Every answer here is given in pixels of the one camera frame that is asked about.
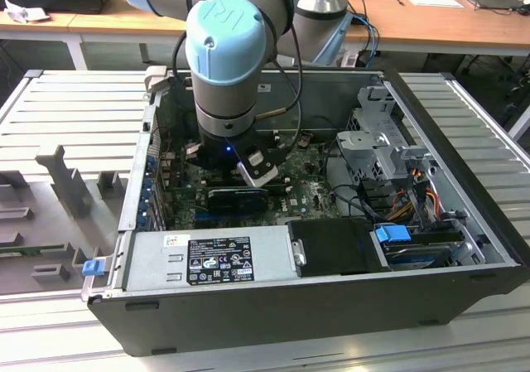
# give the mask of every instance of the laptop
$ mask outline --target laptop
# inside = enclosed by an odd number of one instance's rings
[[[523,5],[519,0],[468,0],[483,9],[517,9]]]

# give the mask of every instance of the yellow wire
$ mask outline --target yellow wire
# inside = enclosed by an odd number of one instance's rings
[[[427,192],[427,195],[432,198],[432,204],[434,205],[436,203],[436,196],[431,192]]]
[[[396,213],[391,215],[388,219],[394,220],[397,217],[400,217],[401,215],[404,215],[405,213],[407,213],[410,209],[412,209],[412,203],[408,202],[402,209],[398,210]]]

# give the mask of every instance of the green circuit board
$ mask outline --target green circuit board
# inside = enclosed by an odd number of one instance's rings
[[[289,220],[339,217],[339,211],[325,189],[322,160],[318,145],[296,147],[279,167],[280,173],[274,182],[279,191],[269,191],[267,210],[250,216],[220,218],[209,213],[207,204],[209,192],[223,188],[219,186],[222,182],[220,173],[181,163],[177,169],[184,178],[179,186],[171,186],[173,229],[284,225]],[[215,187],[210,186],[213,181],[217,183]]]

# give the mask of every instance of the floor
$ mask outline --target floor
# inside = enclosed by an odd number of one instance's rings
[[[148,45],[152,64],[169,65],[172,46]],[[393,67],[401,72],[448,71],[454,68],[456,56],[434,56],[426,63],[426,55],[420,53],[383,52],[371,68]],[[494,56],[481,56],[470,68],[468,75],[462,68],[472,56],[466,56],[455,76],[476,100],[498,121],[505,120],[506,94],[513,88],[508,64]],[[93,70],[145,70],[140,50],[136,44],[89,43],[87,61]],[[516,70],[524,62],[514,58],[511,66]],[[179,65],[185,64],[179,56]],[[64,43],[51,41],[4,41],[0,44],[0,105],[17,85],[23,73],[29,69],[73,70],[74,65]],[[522,143],[530,146],[530,136]]]

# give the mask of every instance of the robotic arm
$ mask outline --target robotic arm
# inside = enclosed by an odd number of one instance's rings
[[[278,174],[282,156],[267,151],[252,126],[258,81],[277,53],[320,65],[335,58],[351,21],[346,0],[128,0],[159,16],[186,20],[201,146],[232,153],[249,186]],[[299,45],[296,31],[304,41]]]

